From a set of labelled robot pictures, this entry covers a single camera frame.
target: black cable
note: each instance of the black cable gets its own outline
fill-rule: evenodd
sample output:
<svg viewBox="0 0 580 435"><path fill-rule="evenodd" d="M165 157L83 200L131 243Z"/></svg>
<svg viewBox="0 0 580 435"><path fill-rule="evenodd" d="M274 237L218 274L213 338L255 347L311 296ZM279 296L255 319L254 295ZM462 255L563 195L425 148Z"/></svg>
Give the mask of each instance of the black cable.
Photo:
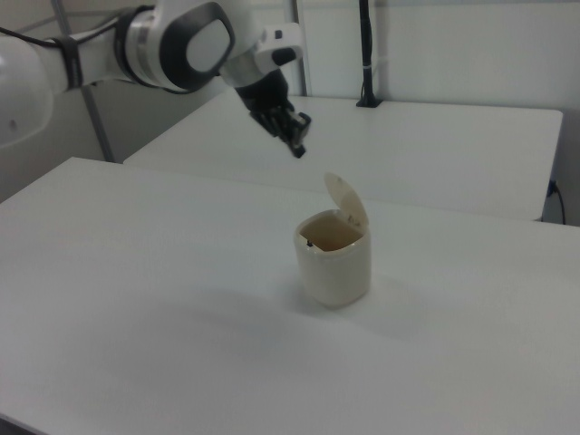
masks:
<svg viewBox="0 0 580 435"><path fill-rule="evenodd" d="M43 41L42 39L36 39L31 36L26 36L25 34L19 34L17 32L13 32L12 30L4 29L4 27L0 27L0 34L7 34L8 36L13 36L14 38L21 39L29 44L36 44L40 45L41 47L59 48L59 46L52 41Z"/></svg>
<svg viewBox="0 0 580 435"><path fill-rule="evenodd" d="M91 39L94 39L97 36L101 36L102 34L109 32L111 29L114 29L116 25L117 25L117 23L113 22L113 23L103 27L101 30L95 32L94 34L87 34L83 38L77 39L76 42L78 44L86 43L87 41L90 41Z"/></svg>
<svg viewBox="0 0 580 435"><path fill-rule="evenodd" d="M372 51L372 29L371 29L371 33L369 34L370 39L371 39L371 51ZM364 80L362 81L362 86L361 86L361 100L363 99L363 95L364 95Z"/></svg>
<svg viewBox="0 0 580 435"><path fill-rule="evenodd" d="M562 209L562 225L566 224L566 209L564 208L564 199L562 198L562 192L558 186L554 186L554 192L557 193L560 199L560 208Z"/></svg>

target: metal pole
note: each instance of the metal pole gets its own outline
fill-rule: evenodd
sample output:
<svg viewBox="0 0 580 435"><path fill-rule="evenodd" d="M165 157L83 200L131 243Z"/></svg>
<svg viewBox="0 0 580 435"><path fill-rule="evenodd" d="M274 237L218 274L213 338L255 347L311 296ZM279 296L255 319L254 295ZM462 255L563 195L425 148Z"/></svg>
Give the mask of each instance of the metal pole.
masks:
<svg viewBox="0 0 580 435"><path fill-rule="evenodd" d="M64 34L71 34L71 25L69 20L66 17L66 13L64 12L63 3L61 0L51 0L54 10L54 16L56 17L56 22L58 23L59 27L61 28L61 32ZM107 137L107 132L105 131L104 126L102 125L101 115L99 114L99 110L97 109L97 103L92 96L92 91L88 86L83 86L81 88L82 98L84 99L84 105L87 108L87 112L89 112L89 117L91 118L92 127L94 128L94 132L97 135L97 140L99 141L99 145L101 146L102 156L106 161L111 163L115 163L115 156L112 152L111 143L109 142L109 138Z"/></svg>

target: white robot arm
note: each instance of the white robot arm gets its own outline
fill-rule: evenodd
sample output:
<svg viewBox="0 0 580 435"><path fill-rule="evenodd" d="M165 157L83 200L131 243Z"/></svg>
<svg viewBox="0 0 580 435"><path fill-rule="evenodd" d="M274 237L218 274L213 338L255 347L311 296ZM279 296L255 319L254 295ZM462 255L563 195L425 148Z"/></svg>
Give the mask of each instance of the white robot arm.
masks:
<svg viewBox="0 0 580 435"><path fill-rule="evenodd" d="M302 57L298 24L262 26L249 0L158 0L83 34L38 41L0 29L0 147L42 130L53 96L104 80L190 93L216 75L295 157L310 118L295 113L280 66Z"/></svg>

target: white table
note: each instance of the white table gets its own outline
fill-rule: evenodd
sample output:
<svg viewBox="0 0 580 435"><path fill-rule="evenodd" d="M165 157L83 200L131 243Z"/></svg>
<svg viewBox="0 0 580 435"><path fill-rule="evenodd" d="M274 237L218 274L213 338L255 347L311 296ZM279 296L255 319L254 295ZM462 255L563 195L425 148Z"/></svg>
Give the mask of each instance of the white table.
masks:
<svg viewBox="0 0 580 435"><path fill-rule="evenodd" d="M373 289L331 312L301 296L292 232L332 206L64 163L0 205L0 414L49 435L578 432L578 228L365 201Z"/></svg>
<svg viewBox="0 0 580 435"><path fill-rule="evenodd" d="M540 218L562 113L530 109L291 98L313 118L294 159L247 116L233 90L125 164L324 192L326 171L363 198L502 218Z"/></svg>

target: cable clip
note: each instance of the cable clip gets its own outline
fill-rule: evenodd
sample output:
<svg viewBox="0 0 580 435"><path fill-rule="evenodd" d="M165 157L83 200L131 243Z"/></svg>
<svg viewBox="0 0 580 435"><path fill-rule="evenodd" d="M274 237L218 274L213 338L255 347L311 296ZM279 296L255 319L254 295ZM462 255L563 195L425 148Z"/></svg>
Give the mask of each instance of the cable clip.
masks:
<svg viewBox="0 0 580 435"><path fill-rule="evenodd" d="M56 36L51 38L61 49L64 58L64 68L69 79L67 90L80 88L82 86L81 56L79 55L79 45L71 36Z"/></svg>

